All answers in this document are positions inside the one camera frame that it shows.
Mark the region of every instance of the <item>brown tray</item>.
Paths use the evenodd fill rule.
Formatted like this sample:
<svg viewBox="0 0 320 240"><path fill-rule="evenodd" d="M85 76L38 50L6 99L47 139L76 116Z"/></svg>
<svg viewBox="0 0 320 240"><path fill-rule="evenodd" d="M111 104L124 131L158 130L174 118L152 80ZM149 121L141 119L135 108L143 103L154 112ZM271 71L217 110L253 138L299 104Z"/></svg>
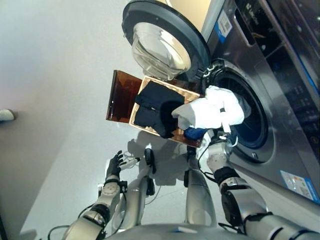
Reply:
<svg viewBox="0 0 320 240"><path fill-rule="evenodd" d="M150 82L150 81L153 81L157 84L161 84L163 86L166 86L167 88L171 89L171 90L174 90L176 91L177 93L181 94L182 96L184 96L184 104L187 104L187 103L190 103L192 102L193 100L196 100L200 97L200 95L196 92L193 92L193 91L189 91L189 90L186 90L186 89L183 89L181 87L178 87L178 86L174 86L172 84L169 84L165 81L161 81L161 80L158 80L158 79L155 79L153 77L149 77L149 76L145 76L142 80L142 83L141 83L141 86L140 86L140 89L139 89L139 92L140 93L142 91L142 89L144 89L144 87ZM143 130L143 131L146 131L150 134L153 134L153 135L157 135L157 136L160 136L152 127L141 127L141 126L138 126L138 125L135 125L134 122L135 122L135 118L136 118L136 113L139 109L139 105L137 103L134 103L133 105L133 109L132 109L132 112L131 112L131 116L130 116L130 120L129 120L129 124L137 129L140 129L140 130ZM200 147L201 145L201 141L202 140L191 140L191 139L188 139L184 136L184 131L181 130L180 128L177 128L176 130L173 131L172 133L174 136L171 137L171 138L168 138L172 141L175 141L175 142L178 142L178 143L183 143L183 144L186 144L186 145L189 145L189 146L192 146L192 147Z"/></svg>

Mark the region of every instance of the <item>blue sticker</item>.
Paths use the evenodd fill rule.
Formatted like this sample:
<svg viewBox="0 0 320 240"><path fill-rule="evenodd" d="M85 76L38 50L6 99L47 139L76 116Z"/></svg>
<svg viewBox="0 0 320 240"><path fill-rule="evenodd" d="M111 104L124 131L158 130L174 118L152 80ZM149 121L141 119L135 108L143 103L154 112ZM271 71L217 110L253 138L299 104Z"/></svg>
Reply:
<svg viewBox="0 0 320 240"><path fill-rule="evenodd" d="M309 178L305 178L304 180L305 180L306 185L307 185L307 187L308 187L308 189L309 189L309 191L310 191L310 193L312 195L313 201L316 202L317 204L320 204L320 200L319 200L319 198L317 196L317 193L316 193L316 191L314 189L314 186L311 183L311 180Z"/></svg>
<svg viewBox="0 0 320 240"><path fill-rule="evenodd" d="M213 29L215 30L216 34L218 34L220 42L223 44L232 29L231 22L229 21L224 10L221 11Z"/></svg>
<svg viewBox="0 0 320 240"><path fill-rule="evenodd" d="M300 194L317 204L320 204L317 192L315 191L314 186L312 185L312 182L309 178L303 178L282 170L280 170L280 173L286 187L289 190Z"/></svg>

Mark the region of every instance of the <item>transparent brown cover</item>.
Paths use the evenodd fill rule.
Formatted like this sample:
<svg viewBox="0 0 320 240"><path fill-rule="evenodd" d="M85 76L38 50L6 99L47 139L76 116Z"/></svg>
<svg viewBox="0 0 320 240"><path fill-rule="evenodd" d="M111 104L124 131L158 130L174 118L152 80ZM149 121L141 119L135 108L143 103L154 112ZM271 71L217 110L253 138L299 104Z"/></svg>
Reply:
<svg viewBox="0 0 320 240"><path fill-rule="evenodd" d="M107 120L129 123L141 82L141 79L123 71L113 71L111 93L106 114Z"/></svg>

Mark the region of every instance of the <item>washing machine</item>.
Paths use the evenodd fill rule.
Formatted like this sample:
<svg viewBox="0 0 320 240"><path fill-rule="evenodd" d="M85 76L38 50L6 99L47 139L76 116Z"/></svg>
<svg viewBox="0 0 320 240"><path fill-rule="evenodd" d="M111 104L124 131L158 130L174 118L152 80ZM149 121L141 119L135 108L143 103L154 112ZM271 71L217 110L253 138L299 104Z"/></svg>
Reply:
<svg viewBox="0 0 320 240"><path fill-rule="evenodd" d="M233 126L230 161L320 204L317 11L317 1L225 0L201 34L168 5L134 0L122 29L146 75L243 96L251 115Z"/></svg>

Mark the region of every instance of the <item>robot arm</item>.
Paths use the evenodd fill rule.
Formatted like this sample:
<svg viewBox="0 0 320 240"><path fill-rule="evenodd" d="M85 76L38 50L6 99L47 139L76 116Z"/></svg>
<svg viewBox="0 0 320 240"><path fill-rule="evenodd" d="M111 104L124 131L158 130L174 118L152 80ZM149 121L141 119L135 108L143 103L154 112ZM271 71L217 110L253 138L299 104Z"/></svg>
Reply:
<svg viewBox="0 0 320 240"><path fill-rule="evenodd" d="M320 234L273 215L261 195L229 164L232 153L227 141L208 148L207 165L221 192L226 220L256 240L317 240Z"/></svg>
<svg viewBox="0 0 320 240"><path fill-rule="evenodd" d="M78 218L65 232L63 240L100 240L105 238L104 229L112 218L120 193L125 193L127 182L120 181L120 171L126 163L119 151L109 163L105 183L91 209Z"/></svg>

